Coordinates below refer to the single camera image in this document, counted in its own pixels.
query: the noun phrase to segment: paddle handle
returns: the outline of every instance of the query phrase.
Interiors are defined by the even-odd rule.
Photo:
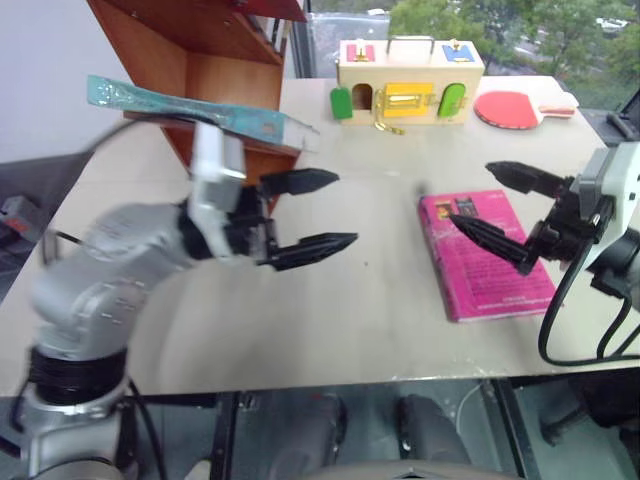
[[[569,118],[576,113],[578,100],[569,92],[560,92],[544,98],[538,105],[538,111],[549,117]]]

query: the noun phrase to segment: metal handle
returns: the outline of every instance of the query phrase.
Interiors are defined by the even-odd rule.
[[[404,130],[402,128],[392,127],[391,125],[382,121],[382,116],[384,114],[384,92],[382,90],[376,90],[375,103],[373,107],[374,127],[376,127],[381,132],[391,132],[395,133],[396,135],[404,135]]]
[[[340,60],[336,58],[336,81],[340,86]]]
[[[393,42],[394,40],[403,42],[431,42],[431,48],[429,49],[429,60],[431,60],[433,49],[436,46],[435,39],[430,35],[391,35],[389,37],[389,40],[387,40],[387,55],[389,55],[389,51],[391,51],[391,42]]]

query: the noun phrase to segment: toy box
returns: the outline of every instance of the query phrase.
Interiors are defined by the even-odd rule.
[[[484,64],[472,42],[403,36],[341,41],[337,69],[334,117],[380,128],[464,123]]]

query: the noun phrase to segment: table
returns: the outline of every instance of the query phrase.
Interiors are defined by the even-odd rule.
[[[517,160],[559,175],[576,174],[603,144],[577,114],[546,119],[532,131],[506,131],[471,115],[464,126],[409,127],[404,136],[331,120],[334,81],[286,80],[281,110],[322,135],[299,168],[340,174],[311,195],[283,196],[275,209],[280,243],[325,231],[360,238],[324,262],[275,273],[215,261],[161,285],[139,320],[130,372],[145,394],[196,393],[400,379],[502,377],[585,370],[543,362],[541,317],[475,324],[447,320],[416,204],[420,193],[499,188],[484,169]],[[550,77],[485,77],[480,91],[559,89]],[[114,140],[91,160],[54,225],[82,234],[93,219],[126,202],[174,202],[189,192],[187,174],[153,126]],[[509,192],[525,230],[551,201]],[[636,215],[632,225],[640,225]],[[0,306],[0,395],[15,392],[38,322],[29,289],[40,270],[33,254]],[[547,265],[557,283],[563,272]],[[549,343],[556,357],[592,357],[619,305],[574,285]],[[632,312],[619,334],[639,319]],[[632,349],[638,350],[636,342]],[[614,368],[630,362],[588,367]]]

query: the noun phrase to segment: window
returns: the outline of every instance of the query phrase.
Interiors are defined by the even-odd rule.
[[[552,75],[585,108],[618,110],[640,88],[635,0],[311,0],[315,76],[340,40],[389,34],[471,40],[485,75]]]

